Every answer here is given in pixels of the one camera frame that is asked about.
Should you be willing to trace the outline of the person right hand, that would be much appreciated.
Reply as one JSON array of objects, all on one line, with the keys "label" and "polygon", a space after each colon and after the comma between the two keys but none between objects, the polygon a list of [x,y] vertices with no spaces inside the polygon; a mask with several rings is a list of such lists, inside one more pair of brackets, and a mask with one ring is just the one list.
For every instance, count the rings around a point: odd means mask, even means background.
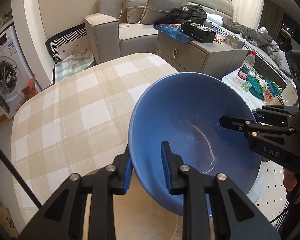
[{"label": "person right hand", "polygon": [[283,185],[288,192],[291,192],[296,187],[298,181],[295,173],[284,168],[283,169]]}]

